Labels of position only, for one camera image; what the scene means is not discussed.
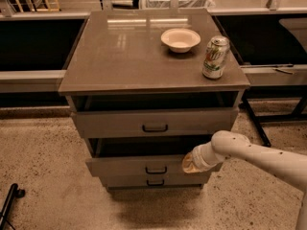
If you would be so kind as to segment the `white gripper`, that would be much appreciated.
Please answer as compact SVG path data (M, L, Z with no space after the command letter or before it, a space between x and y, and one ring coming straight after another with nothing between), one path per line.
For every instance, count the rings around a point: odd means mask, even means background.
M225 161L225 157L216 153L210 143L202 144L188 152L182 160L185 173L202 173L211 170Z

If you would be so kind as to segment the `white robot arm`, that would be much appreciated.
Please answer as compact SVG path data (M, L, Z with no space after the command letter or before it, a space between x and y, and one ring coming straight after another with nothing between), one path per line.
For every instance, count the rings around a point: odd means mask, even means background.
M307 156L255 145L247 136L220 130L211 141L194 147L182 160L185 173L203 173L226 159L237 158L292 185L304 193L295 230L307 230Z

